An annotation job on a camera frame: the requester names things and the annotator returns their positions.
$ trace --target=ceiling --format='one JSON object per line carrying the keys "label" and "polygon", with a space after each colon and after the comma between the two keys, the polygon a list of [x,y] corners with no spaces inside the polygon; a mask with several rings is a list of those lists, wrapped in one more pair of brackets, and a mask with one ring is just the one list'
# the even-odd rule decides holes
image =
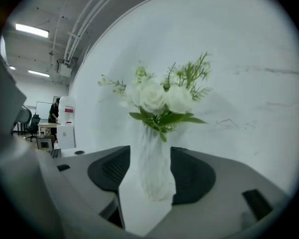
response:
{"label": "ceiling", "polygon": [[[64,58],[70,36],[69,32],[72,31],[76,20],[89,0],[22,1],[8,18],[3,30],[8,63],[16,68],[11,73],[40,78],[41,76],[28,73],[28,70],[34,70],[48,73],[50,78],[44,77],[45,80],[62,85],[71,84],[80,64],[83,62],[84,55],[102,33],[122,14],[143,1],[145,0],[93,0],[91,2],[86,12],[82,14],[78,29],[93,6],[96,7],[97,11],[95,17],[91,20],[91,24],[80,35],[81,39],[74,50],[73,60],[69,64],[73,69],[70,77],[63,77],[57,73],[57,60]],[[43,38],[16,31],[16,23],[48,30],[49,37]],[[56,29],[57,35],[53,48]]]}

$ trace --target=vase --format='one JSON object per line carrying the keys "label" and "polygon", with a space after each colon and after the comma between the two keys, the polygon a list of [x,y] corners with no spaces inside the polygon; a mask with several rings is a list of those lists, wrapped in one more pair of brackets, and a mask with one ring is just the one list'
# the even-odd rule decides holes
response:
{"label": "vase", "polygon": [[135,148],[139,153],[138,175],[144,194],[153,201],[162,200],[168,192],[170,177],[170,144],[160,138],[159,132],[139,123]]}

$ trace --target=black shirt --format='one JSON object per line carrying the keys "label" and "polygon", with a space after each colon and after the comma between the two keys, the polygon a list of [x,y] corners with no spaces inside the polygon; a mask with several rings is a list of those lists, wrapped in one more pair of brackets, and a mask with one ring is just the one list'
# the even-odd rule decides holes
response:
{"label": "black shirt", "polygon": [[56,104],[51,105],[50,115],[49,115],[50,119],[55,120],[55,117],[53,117],[52,114],[56,115],[56,117],[59,117],[59,107],[56,106]]}

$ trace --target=whiteboard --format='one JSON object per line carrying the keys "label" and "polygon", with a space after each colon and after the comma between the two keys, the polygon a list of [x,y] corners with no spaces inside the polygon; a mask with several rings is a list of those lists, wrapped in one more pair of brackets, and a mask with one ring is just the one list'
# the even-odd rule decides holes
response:
{"label": "whiteboard", "polygon": [[40,119],[47,120],[52,103],[36,102],[35,114],[39,115]]}

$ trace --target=ceiling-mounted box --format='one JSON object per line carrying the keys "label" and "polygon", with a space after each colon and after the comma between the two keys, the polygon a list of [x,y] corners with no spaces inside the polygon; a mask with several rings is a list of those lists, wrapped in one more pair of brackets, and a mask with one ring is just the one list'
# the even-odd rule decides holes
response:
{"label": "ceiling-mounted box", "polygon": [[71,68],[68,68],[64,64],[61,64],[60,75],[65,76],[65,77],[70,77],[71,73],[72,73],[72,69]]}

